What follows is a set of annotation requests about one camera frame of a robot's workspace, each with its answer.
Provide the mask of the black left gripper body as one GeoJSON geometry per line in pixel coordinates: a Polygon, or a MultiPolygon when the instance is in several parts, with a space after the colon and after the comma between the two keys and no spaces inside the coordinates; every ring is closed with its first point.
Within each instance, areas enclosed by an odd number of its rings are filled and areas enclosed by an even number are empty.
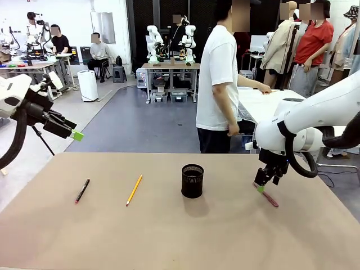
{"type": "Polygon", "coordinates": [[[43,128],[51,133],[61,132],[61,114],[55,110],[47,110],[41,105],[25,101],[18,107],[18,132],[25,133],[28,125],[43,124],[43,128]]]}

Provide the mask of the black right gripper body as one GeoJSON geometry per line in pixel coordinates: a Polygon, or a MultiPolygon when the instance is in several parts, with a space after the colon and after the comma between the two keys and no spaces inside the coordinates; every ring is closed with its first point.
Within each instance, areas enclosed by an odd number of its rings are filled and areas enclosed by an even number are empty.
{"type": "Polygon", "coordinates": [[[282,177],[287,173],[289,162],[285,155],[278,155],[269,150],[261,149],[259,160],[265,163],[265,172],[269,177],[282,177]]]}

